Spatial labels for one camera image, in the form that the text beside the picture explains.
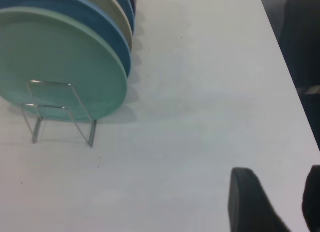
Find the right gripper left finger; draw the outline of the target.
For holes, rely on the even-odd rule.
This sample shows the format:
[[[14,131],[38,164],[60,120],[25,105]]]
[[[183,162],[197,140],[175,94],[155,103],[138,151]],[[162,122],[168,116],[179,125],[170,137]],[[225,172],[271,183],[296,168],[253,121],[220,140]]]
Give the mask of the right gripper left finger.
[[[231,170],[228,215],[232,232],[288,232],[259,178],[248,168]]]

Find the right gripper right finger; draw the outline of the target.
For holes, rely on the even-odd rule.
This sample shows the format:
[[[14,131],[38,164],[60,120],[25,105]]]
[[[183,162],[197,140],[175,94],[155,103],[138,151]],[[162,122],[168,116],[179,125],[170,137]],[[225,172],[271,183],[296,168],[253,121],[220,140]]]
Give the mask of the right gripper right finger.
[[[302,212],[310,232],[320,231],[320,166],[314,165],[305,182]]]

